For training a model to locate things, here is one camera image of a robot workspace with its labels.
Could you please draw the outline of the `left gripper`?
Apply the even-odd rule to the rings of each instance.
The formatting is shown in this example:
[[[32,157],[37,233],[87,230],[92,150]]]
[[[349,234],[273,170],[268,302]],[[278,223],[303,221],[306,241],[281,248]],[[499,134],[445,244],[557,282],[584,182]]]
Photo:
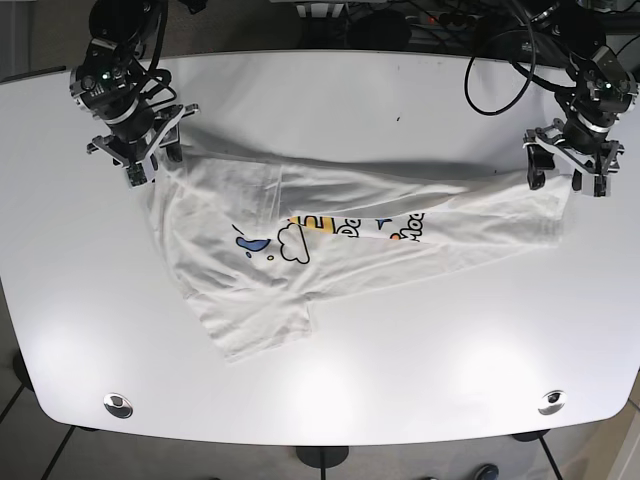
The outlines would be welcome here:
[[[531,190],[544,187],[546,173],[560,159],[573,168],[572,191],[593,195],[593,176],[610,176],[620,170],[618,157],[624,146],[608,138],[621,116],[635,107],[635,87],[618,93],[614,88],[595,89],[591,93],[556,93],[556,101],[566,115],[546,127],[526,131],[523,146],[527,152],[527,182]]]

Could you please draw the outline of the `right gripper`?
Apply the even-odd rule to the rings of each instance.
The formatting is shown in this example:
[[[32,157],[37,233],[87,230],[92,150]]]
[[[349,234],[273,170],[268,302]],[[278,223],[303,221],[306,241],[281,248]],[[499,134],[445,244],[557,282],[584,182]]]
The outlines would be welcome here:
[[[166,69],[72,70],[72,99],[110,130],[107,136],[93,138],[87,152],[101,150],[123,169],[140,163],[146,181],[155,179],[160,153],[173,163],[181,163],[180,121],[197,114],[199,106],[178,104],[170,82],[171,73]]]

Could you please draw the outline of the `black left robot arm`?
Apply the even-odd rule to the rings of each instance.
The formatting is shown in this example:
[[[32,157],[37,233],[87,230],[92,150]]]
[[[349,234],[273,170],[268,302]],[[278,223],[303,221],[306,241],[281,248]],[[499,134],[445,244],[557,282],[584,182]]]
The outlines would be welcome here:
[[[554,160],[559,158],[573,167],[574,191],[605,197],[610,193],[609,176],[619,171],[618,157],[624,153],[624,146],[608,134],[635,107],[638,84],[607,46],[596,13],[574,1],[527,1],[524,11],[527,26],[543,36],[532,51],[561,62],[574,81],[564,87],[532,77],[554,94],[566,119],[526,131],[529,187],[542,188],[545,173],[556,168]]]

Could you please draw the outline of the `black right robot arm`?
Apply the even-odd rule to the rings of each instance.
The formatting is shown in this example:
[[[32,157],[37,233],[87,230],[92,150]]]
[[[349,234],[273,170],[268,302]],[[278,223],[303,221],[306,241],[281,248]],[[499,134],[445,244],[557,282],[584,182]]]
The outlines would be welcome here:
[[[160,154],[182,161],[180,121],[199,112],[176,102],[172,74],[159,66],[167,20],[166,1],[95,2],[85,59],[70,74],[71,98],[110,130],[87,152],[108,154],[132,188],[154,180]]]

